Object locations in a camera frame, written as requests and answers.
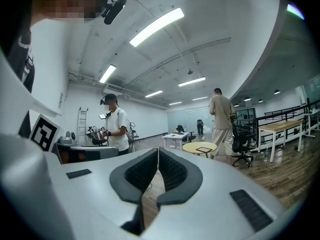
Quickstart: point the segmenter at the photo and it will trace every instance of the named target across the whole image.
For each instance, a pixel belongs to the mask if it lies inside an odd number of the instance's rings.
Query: ladder
[[[78,145],[86,145],[88,146],[88,137],[86,132],[87,128],[87,119],[88,119],[88,108],[86,110],[81,110],[79,108],[79,116],[78,116]]]

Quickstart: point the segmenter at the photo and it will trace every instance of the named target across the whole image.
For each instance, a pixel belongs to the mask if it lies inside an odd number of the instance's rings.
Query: yellow table top
[[[207,148],[207,149],[212,149],[210,152],[214,151],[217,148],[217,145],[212,143],[212,142],[203,142],[203,141],[198,141],[198,142],[191,142],[184,144],[182,146],[183,150],[189,153],[193,154],[203,154],[205,152],[196,150],[198,148]]]
[[[284,131],[284,130],[286,130],[288,128],[298,126],[301,123],[302,123],[302,120],[299,120],[299,121],[286,121],[286,122],[283,122],[283,123],[274,123],[274,124],[262,125],[262,126],[259,126],[259,129],[263,130],[263,131],[267,130],[267,131],[281,132],[281,131]]]

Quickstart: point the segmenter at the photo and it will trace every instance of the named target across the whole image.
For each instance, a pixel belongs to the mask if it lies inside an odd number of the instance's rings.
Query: person
[[[30,28],[44,19],[92,20],[107,6],[108,0],[12,0],[9,7],[3,4],[0,45],[9,65],[31,93],[35,78],[35,66],[31,55]],[[19,130],[28,138],[31,133],[29,112]]]
[[[216,150],[211,153],[210,158],[214,158],[223,143],[226,151],[226,162],[231,165],[232,155],[234,153],[232,150],[234,139],[230,115],[236,112],[230,100],[222,95],[220,88],[214,89],[214,95],[210,99],[209,112],[214,116],[215,124],[212,133],[212,142],[216,144],[217,147]]]
[[[110,93],[104,97],[104,108],[109,113],[105,120],[105,132],[96,132],[94,137],[97,140],[102,138],[108,139],[110,147],[117,147],[118,156],[129,153],[129,142],[126,135],[127,132],[127,113],[118,106],[116,95]]]
[[[201,119],[196,121],[196,127],[198,128],[198,134],[204,135],[204,122]]]

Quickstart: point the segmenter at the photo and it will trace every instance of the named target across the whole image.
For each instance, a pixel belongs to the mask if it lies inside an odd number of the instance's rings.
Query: ceiling light
[[[208,98],[208,96],[205,96],[205,97],[201,97],[201,98],[194,98],[193,101],[196,101],[196,100],[201,100],[201,99],[205,99],[205,98]]]
[[[171,103],[171,104],[169,104],[169,105],[175,105],[175,104],[180,104],[180,103],[182,103],[182,101],[175,102],[175,103]]]
[[[149,97],[151,97],[151,96],[153,96],[153,95],[157,95],[157,94],[160,94],[160,93],[162,93],[162,90],[159,90],[159,91],[157,91],[157,92],[151,93],[151,94],[149,94],[149,95],[147,95],[147,96],[145,96],[145,97],[146,97],[146,98],[149,98]]]
[[[169,13],[163,15],[162,17],[158,18],[156,21],[152,22],[149,26],[147,26],[144,30],[142,30],[139,34],[137,34],[131,41],[134,47],[137,47],[141,44],[144,40],[150,37],[152,34],[157,32],[158,30],[162,29],[166,25],[184,17],[184,13],[180,8],[177,8]]]
[[[286,10],[290,13],[293,13],[294,15],[297,15],[298,17],[300,17],[301,19],[305,19],[305,17],[303,16],[303,14],[293,5],[288,4]]]
[[[112,72],[116,70],[116,68],[117,68],[116,66],[110,65],[108,69],[104,72],[99,82],[104,84],[107,81],[107,79],[110,77]]]
[[[196,82],[200,82],[200,81],[203,81],[203,80],[206,80],[206,78],[205,77],[201,77],[199,79],[195,79],[195,80],[192,80],[192,81],[189,81],[189,82],[180,83],[180,84],[178,84],[178,86],[179,87],[186,86],[186,85],[193,84],[193,83],[196,83]]]

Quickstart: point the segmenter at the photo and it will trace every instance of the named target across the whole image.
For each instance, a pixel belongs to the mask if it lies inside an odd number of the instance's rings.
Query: office chair
[[[247,155],[249,151],[250,141],[254,134],[250,135],[241,135],[238,134],[238,130],[236,128],[236,125],[232,123],[232,131],[233,131],[233,145],[232,150],[235,153],[240,153],[240,155],[233,155],[233,158],[237,158],[237,160],[232,164],[232,166],[235,166],[235,163],[239,160],[244,160],[247,164],[247,167],[250,168],[252,162],[254,161],[254,157],[252,155]]]
[[[176,128],[176,130],[180,133],[180,132],[185,132],[185,130],[184,130],[184,128],[182,127],[182,125],[178,125],[178,127]],[[196,136],[192,136],[192,133],[194,133],[194,131],[191,131],[190,132],[190,136],[189,136],[189,143],[191,143],[192,142],[192,140],[194,140],[195,138],[196,138]],[[183,139],[182,139],[182,141],[183,142],[187,142],[187,137],[184,137]]]
[[[138,140],[140,142],[139,136],[135,130],[132,130],[133,139]]]

